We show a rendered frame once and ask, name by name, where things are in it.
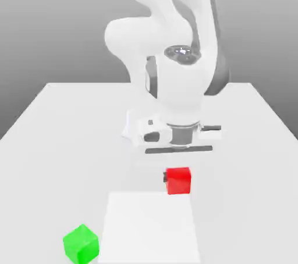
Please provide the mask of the small green cube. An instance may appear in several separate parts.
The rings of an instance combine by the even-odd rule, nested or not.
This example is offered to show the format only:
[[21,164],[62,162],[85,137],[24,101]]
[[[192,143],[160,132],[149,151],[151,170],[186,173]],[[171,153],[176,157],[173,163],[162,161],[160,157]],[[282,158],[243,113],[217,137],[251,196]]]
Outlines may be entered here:
[[63,247],[73,264],[89,264],[100,253],[98,236],[85,224],[63,237]]

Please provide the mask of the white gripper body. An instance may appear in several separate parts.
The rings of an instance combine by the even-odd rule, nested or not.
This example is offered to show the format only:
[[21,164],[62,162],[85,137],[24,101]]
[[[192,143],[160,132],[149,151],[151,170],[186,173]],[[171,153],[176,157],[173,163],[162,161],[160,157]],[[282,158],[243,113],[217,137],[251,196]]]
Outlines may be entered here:
[[212,145],[191,145],[188,147],[155,147],[144,150],[145,158],[151,158],[153,155],[170,155],[170,154],[204,154],[212,152]]

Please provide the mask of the small red cube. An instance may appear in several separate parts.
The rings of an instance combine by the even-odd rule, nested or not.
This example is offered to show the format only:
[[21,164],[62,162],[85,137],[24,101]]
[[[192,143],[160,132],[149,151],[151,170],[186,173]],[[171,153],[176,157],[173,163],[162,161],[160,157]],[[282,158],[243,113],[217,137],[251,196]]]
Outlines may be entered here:
[[188,167],[167,168],[168,181],[166,183],[169,195],[190,194],[191,171]]

